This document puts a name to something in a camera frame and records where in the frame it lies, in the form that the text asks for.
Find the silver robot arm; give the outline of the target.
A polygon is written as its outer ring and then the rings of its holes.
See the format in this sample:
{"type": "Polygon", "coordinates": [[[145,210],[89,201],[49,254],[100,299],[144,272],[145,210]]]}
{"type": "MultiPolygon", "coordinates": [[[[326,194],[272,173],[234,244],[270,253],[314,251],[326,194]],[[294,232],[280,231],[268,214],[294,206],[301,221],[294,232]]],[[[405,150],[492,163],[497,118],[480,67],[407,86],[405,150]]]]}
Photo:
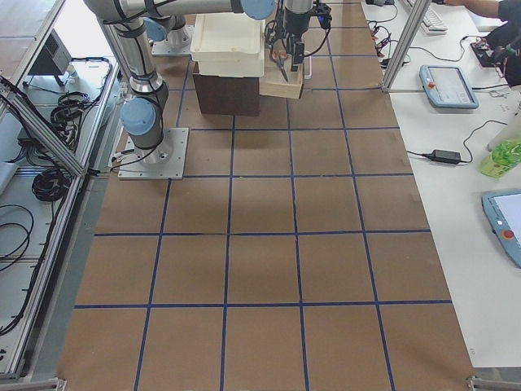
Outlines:
{"type": "Polygon", "coordinates": [[[152,58],[145,19],[158,20],[161,27],[182,28],[186,14],[233,12],[263,20],[274,10],[273,1],[86,1],[100,24],[112,27],[108,41],[119,51],[116,58],[129,70],[134,98],[120,112],[121,122],[134,143],[137,161],[146,165],[169,158],[164,141],[163,110],[168,86],[152,58]]]}
{"type": "Polygon", "coordinates": [[[274,18],[265,26],[265,44],[273,49],[280,41],[291,58],[291,71],[304,62],[303,36],[309,29],[313,1],[276,1],[274,18]]]}

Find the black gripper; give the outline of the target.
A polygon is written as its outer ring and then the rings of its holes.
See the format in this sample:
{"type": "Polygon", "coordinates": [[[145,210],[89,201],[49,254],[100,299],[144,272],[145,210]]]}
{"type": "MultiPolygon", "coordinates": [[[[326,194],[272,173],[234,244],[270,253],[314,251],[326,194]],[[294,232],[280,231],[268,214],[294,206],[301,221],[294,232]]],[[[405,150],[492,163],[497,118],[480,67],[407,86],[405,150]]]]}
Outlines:
{"type": "Polygon", "coordinates": [[[288,26],[281,20],[271,20],[265,26],[265,44],[271,50],[283,48],[291,53],[291,67],[298,68],[304,61],[304,33],[309,21],[291,22],[288,26]]]}

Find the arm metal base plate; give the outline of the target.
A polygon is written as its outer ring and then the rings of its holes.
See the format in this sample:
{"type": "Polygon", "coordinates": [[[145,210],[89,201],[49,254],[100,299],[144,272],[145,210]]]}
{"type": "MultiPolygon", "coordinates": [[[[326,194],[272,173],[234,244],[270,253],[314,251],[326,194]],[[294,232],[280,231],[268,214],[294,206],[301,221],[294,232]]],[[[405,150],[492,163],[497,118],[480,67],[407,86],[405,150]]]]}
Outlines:
{"type": "Polygon", "coordinates": [[[190,45],[194,32],[194,26],[185,24],[180,29],[166,32],[159,26],[149,26],[147,34],[151,44],[151,53],[155,57],[179,57],[190,56],[190,45]]]}
{"type": "Polygon", "coordinates": [[[166,129],[162,143],[152,153],[136,149],[128,136],[125,147],[133,151],[122,156],[118,178],[120,180],[183,179],[189,131],[188,128],[166,129]]]}

